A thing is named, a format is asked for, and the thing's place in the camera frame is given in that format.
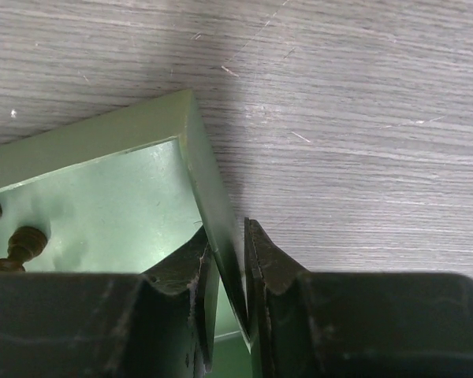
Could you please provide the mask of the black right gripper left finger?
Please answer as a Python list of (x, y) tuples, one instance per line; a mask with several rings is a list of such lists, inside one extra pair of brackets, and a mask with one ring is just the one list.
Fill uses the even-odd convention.
[(218, 286), (203, 229), (142, 273), (0, 272), (0, 377), (202, 377)]

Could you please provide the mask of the green piece tray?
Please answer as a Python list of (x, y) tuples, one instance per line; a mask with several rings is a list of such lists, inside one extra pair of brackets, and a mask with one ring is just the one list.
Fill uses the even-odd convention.
[[(0, 146), (0, 205), (0, 272), (142, 273), (203, 229), (219, 286), (202, 377), (251, 376), (243, 240), (191, 91)], [(24, 226), (48, 243), (22, 263)]]

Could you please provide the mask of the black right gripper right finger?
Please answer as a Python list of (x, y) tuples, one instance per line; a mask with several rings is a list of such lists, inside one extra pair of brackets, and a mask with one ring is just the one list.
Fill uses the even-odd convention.
[(244, 222), (256, 377), (473, 377), (473, 279), (312, 272)]

